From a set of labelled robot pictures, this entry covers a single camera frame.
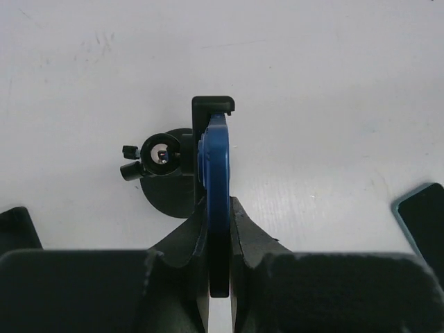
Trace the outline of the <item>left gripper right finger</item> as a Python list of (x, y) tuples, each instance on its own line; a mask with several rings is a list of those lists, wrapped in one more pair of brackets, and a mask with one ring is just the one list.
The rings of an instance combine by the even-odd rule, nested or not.
[(442, 332), (443, 290), (408, 253), (298, 253), (231, 200), (235, 332)]

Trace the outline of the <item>blue-edged black phone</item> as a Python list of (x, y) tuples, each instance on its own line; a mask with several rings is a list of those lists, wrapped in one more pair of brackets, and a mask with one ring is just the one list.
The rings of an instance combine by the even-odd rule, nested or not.
[(216, 113), (198, 142), (198, 177), (206, 193), (210, 295), (230, 292), (230, 152), (226, 117)]

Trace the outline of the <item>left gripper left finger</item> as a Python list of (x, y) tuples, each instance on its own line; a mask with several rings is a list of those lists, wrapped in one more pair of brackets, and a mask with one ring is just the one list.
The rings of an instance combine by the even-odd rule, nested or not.
[(2, 332), (206, 332), (206, 204), (147, 250), (1, 255)]

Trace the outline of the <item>black clamp phone stand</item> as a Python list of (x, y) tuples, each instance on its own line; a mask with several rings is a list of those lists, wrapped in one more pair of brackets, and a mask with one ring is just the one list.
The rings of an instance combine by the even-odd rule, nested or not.
[(213, 114), (223, 113), (227, 118), (234, 110), (230, 96), (195, 96), (191, 128), (151, 135), (140, 147), (123, 146), (123, 157), (129, 161), (120, 168), (123, 179), (138, 180), (148, 202), (161, 213), (188, 218), (206, 198), (198, 177), (198, 142)]

